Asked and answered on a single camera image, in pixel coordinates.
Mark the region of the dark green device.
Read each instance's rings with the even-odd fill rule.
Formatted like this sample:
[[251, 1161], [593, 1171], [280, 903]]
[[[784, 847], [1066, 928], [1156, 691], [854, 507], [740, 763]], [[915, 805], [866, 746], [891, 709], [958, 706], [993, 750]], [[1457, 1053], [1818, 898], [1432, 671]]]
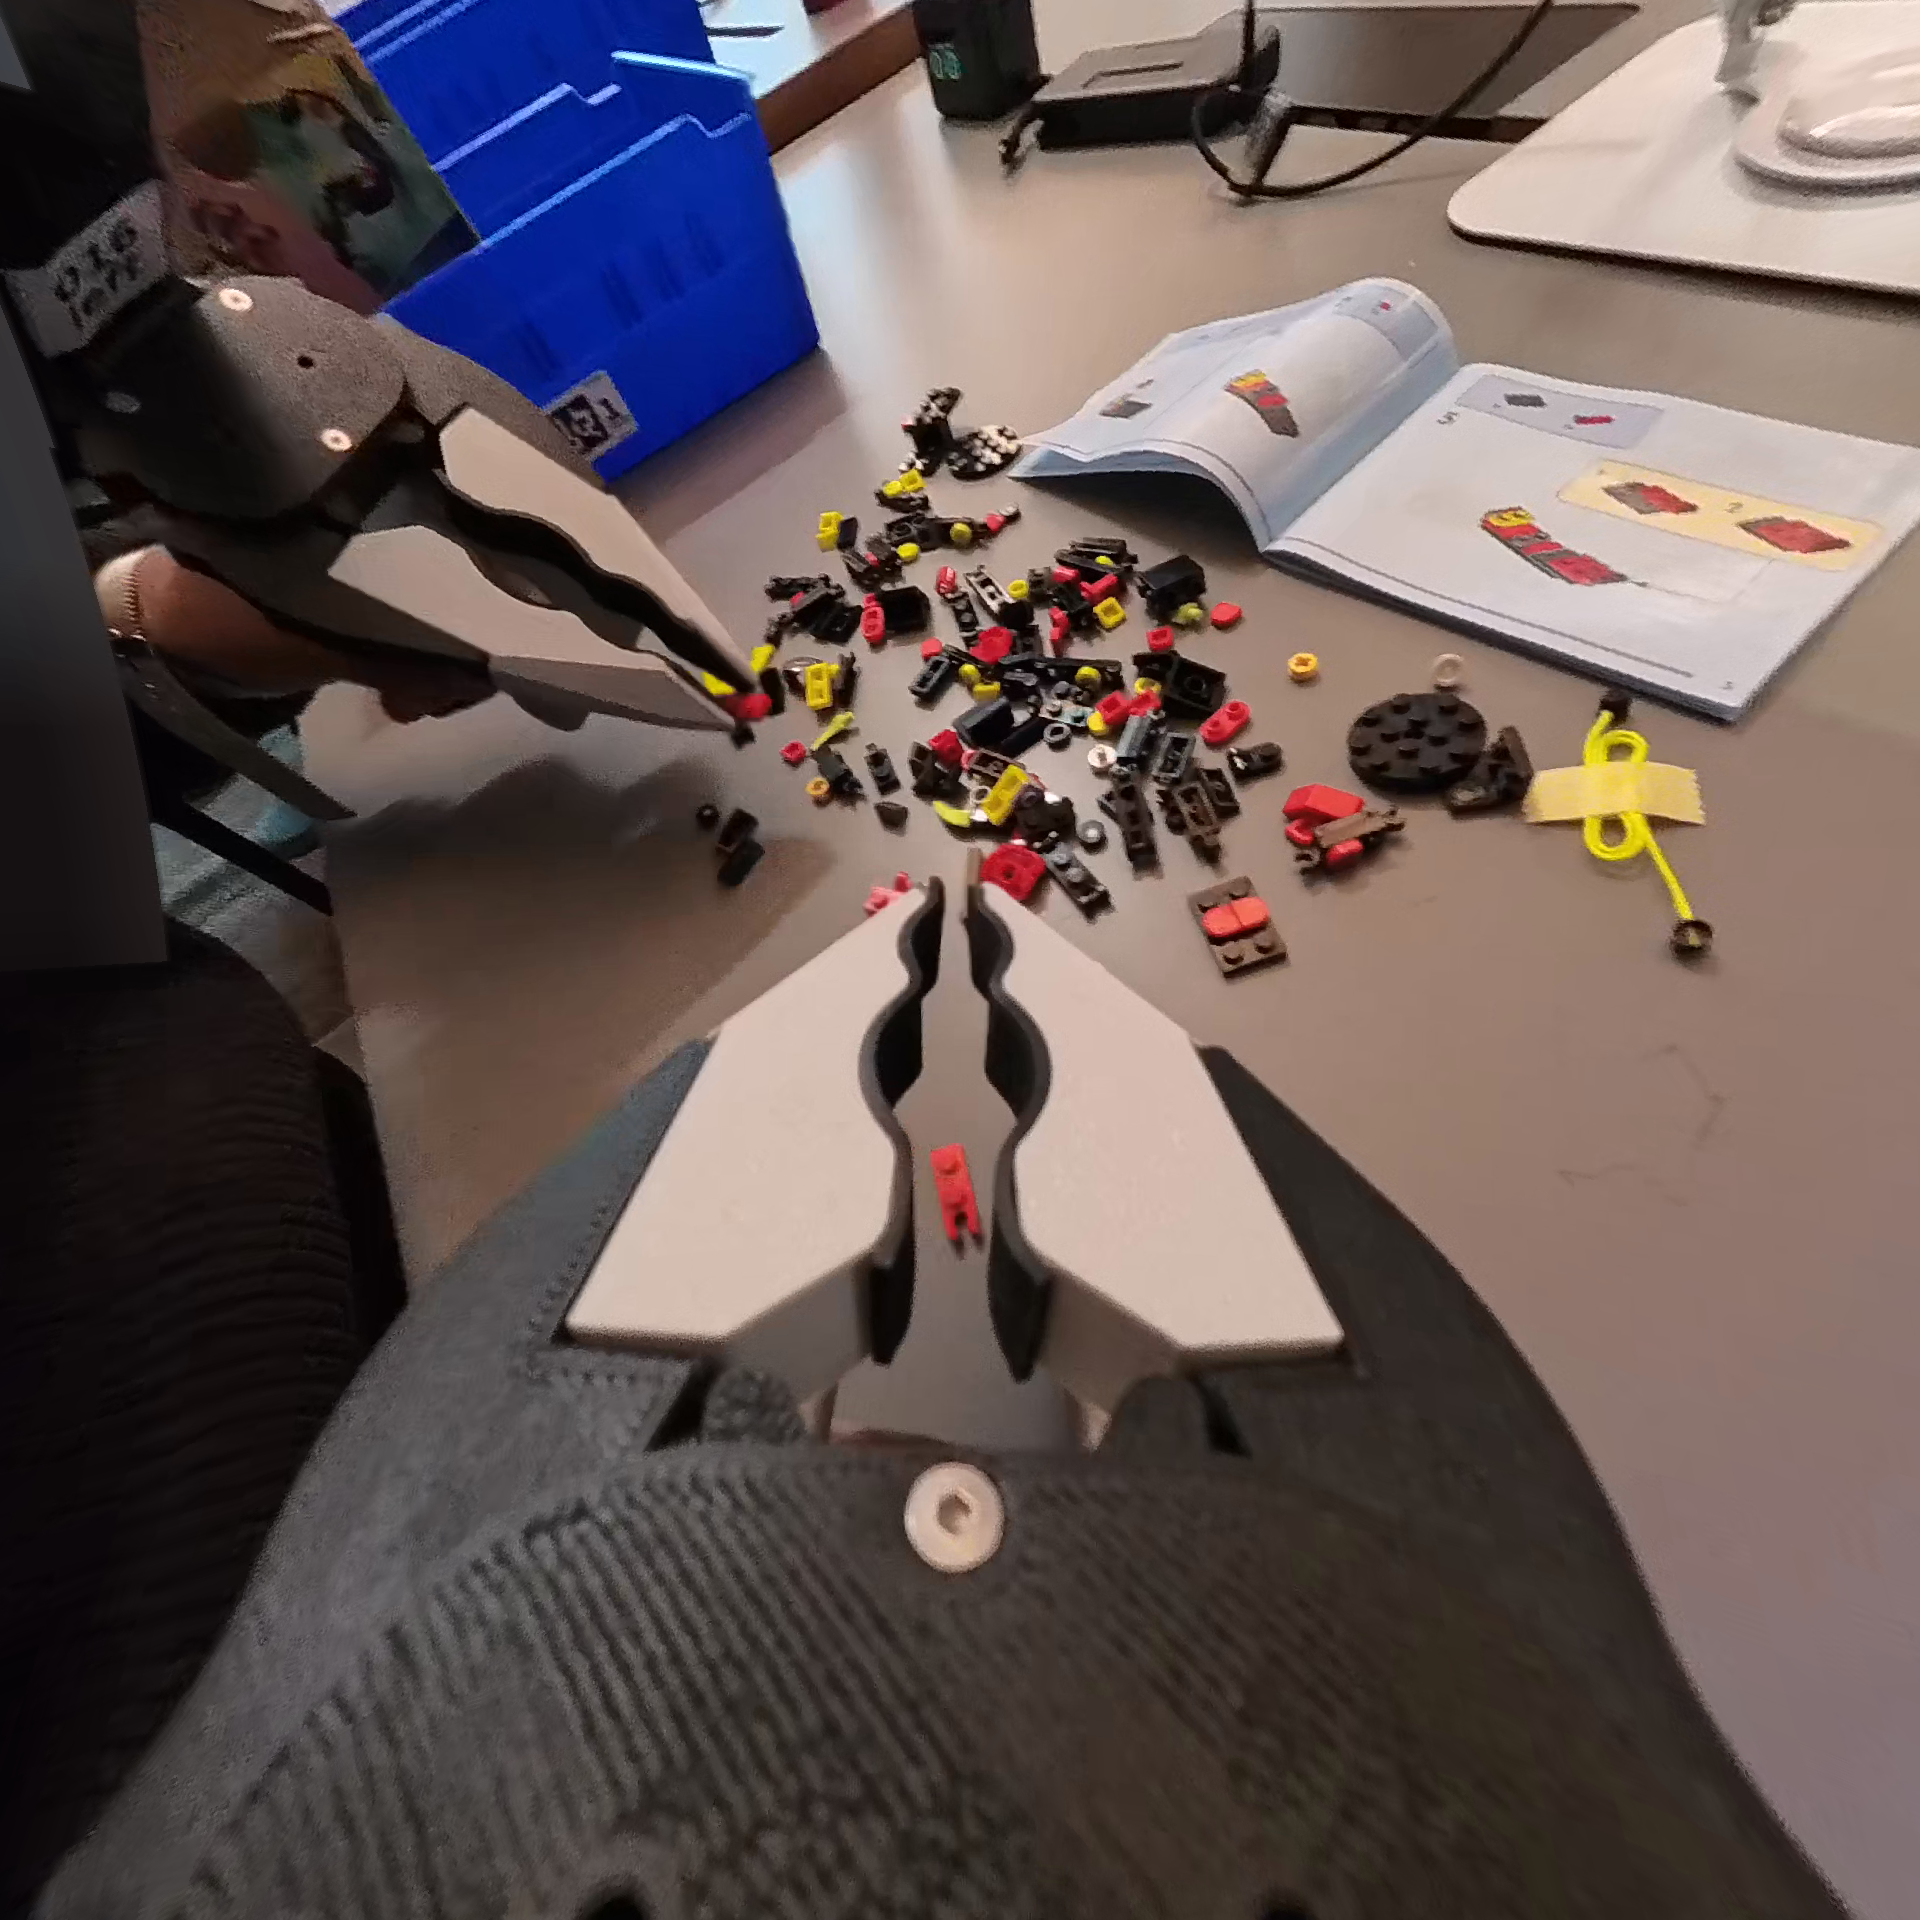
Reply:
[[952, 124], [1010, 116], [1048, 80], [1035, 2], [913, 2], [911, 19], [933, 108]]

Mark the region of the black plate with red tile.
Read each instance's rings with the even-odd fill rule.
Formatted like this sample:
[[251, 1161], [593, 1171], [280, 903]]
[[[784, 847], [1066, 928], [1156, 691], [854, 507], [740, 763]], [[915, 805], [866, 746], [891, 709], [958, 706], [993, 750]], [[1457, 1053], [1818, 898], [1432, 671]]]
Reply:
[[1191, 917], [1225, 981], [1281, 968], [1288, 948], [1258, 885], [1247, 876], [1220, 881], [1189, 895]]

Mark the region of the black lego slope piece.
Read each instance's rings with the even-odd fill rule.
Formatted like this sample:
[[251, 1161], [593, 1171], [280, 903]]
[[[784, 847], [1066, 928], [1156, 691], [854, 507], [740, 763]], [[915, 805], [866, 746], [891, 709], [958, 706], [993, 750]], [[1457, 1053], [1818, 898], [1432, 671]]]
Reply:
[[1531, 754], [1518, 729], [1497, 732], [1477, 763], [1446, 792], [1453, 817], [1500, 813], [1523, 807], [1534, 782]]

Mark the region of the lego instruction booklet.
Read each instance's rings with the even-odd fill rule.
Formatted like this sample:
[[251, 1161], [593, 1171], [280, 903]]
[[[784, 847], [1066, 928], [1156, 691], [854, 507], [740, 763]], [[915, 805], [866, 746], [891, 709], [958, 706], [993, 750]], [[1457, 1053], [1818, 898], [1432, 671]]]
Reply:
[[1166, 340], [1015, 475], [1200, 479], [1264, 560], [1739, 721], [1919, 526], [1919, 454], [1465, 364], [1361, 280]]

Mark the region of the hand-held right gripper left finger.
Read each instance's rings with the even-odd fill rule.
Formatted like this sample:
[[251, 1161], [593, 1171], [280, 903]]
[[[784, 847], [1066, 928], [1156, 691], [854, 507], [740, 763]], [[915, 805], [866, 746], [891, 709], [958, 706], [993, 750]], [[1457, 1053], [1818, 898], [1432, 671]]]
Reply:
[[782, 1389], [832, 1432], [845, 1377], [890, 1365], [915, 1296], [915, 1155], [942, 881], [865, 917], [722, 1022], [563, 1319], [574, 1385]]

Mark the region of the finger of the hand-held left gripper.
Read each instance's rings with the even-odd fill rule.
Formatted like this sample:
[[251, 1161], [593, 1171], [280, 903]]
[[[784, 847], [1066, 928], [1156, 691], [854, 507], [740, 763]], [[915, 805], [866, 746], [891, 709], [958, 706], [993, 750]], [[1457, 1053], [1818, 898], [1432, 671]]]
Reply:
[[609, 715], [733, 732], [729, 700], [758, 691], [750, 657], [643, 531], [587, 557], [492, 557], [432, 527], [364, 531], [329, 581], [475, 653], [496, 692], [555, 727]]
[[438, 426], [436, 473], [468, 554], [540, 610], [666, 660], [700, 694], [756, 692], [750, 657], [602, 485], [472, 405]]

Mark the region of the printed cardboard box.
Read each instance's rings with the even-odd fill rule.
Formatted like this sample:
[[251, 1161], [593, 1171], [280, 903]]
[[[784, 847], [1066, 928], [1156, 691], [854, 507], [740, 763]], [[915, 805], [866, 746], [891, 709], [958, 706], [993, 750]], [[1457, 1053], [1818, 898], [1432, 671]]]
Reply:
[[311, 2], [141, 2], [166, 228], [190, 277], [298, 280], [374, 316], [479, 244], [342, 28]]

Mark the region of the person's black knitted sweater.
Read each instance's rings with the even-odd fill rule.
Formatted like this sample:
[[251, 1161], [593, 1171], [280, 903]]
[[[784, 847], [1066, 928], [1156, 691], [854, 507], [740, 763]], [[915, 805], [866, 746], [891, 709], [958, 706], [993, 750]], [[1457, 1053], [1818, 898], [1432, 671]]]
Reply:
[[2, 1914], [201, 1673], [405, 1304], [362, 1078], [223, 942], [4, 978]]

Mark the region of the red and black clip piece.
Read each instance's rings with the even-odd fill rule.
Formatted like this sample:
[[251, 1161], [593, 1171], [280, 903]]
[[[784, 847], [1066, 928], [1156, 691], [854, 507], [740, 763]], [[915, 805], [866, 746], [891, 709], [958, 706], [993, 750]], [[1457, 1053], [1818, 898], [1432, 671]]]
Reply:
[[1394, 807], [1327, 784], [1296, 788], [1284, 801], [1284, 838], [1306, 878], [1347, 874], [1404, 830]]

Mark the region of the blue plastic bin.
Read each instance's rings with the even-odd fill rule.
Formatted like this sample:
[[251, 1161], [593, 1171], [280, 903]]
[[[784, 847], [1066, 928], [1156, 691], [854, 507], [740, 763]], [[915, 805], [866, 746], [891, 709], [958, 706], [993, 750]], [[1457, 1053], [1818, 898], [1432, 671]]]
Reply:
[[354, 48], [481, 238], [655, 133], [753, 116], [694, 2], [364, 2]]
[[502, 378], [606, 483], [819, 345], [753, 115], [674, 116], [388, 314]]

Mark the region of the person's left hand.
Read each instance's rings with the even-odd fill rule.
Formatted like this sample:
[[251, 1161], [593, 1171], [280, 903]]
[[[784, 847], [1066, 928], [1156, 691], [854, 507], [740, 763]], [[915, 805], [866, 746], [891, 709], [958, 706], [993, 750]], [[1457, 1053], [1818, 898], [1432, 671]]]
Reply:
[[132, 590], [154, 653], [218, 689], [282, 700], [358, 686], [395, 724], [446, 720], [493, 698], [487, 680], [443, 660], [337, 653], [285, 631], [160, 548], [139, 557]]

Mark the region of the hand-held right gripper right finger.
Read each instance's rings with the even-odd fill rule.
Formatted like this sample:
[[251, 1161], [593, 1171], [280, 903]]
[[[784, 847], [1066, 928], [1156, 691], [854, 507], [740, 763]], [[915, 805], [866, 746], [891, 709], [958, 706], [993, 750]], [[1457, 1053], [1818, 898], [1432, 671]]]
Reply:
[[1249, 1450], [1227, 1380], [1338, 1361], [1347, 1336], [1213, 1053], [983, 863], [966, 934], [1008, 1112], [985, 1272], [999, 1361], [1053, 1385], [1083, 1450], [1130, 1400], [1174, 1393], [1206, 1450]]

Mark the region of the white monitor stand base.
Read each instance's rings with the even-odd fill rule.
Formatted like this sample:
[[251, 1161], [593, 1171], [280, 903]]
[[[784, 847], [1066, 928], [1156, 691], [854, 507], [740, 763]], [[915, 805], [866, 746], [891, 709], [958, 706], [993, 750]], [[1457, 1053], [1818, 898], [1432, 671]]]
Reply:
[[1715, 4], [1490, 163], [1465, 240], [1919, 297], [1915, 4]]

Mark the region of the black power adapter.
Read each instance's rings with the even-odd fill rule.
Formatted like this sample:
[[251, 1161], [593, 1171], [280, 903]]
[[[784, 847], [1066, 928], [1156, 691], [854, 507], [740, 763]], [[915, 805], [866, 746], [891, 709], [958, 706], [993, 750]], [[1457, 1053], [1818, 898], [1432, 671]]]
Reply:
[[1278, 79], [1280, 13], [1220, 19], [1192, 37], [1089, 50], [1053, 76], [1029, 103], [1044, 153], [1187, 143], [1195, 103], [1229, 94], [1255, 101]]

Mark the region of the pile of lego pieces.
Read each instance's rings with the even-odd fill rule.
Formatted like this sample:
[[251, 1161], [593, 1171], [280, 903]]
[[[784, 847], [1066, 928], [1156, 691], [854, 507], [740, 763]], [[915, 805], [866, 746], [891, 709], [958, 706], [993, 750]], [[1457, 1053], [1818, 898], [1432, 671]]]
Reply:
[[948, 511], [931, 488], [1010, 480], [1022, 442], [958, 420], [961, 402], [929, 389], [876, 517], [824, 511], [822, 565], [766, 581], [770, 720], [810, 727], [778, 754], [817, 808], [872, 805], [902, 833], [920, 807], [981, 861], [1028, 845], [1048, 861], [1028, 903], [1053, 888], [1096, 921], [1114, 900], [1093, 856], [1117, 847], [1130, 874], [1154, 874], [1170, 835], [1216, 863], [1240, 795], [1284, 773], [1284, 748], [1255, 738], [1229, 676], [1192, 654], [1240, 608], [1211, 602], [1189, 558], [1149, 567], [1127, 538], [1095, 535], [997, 567], [1020, 507]]

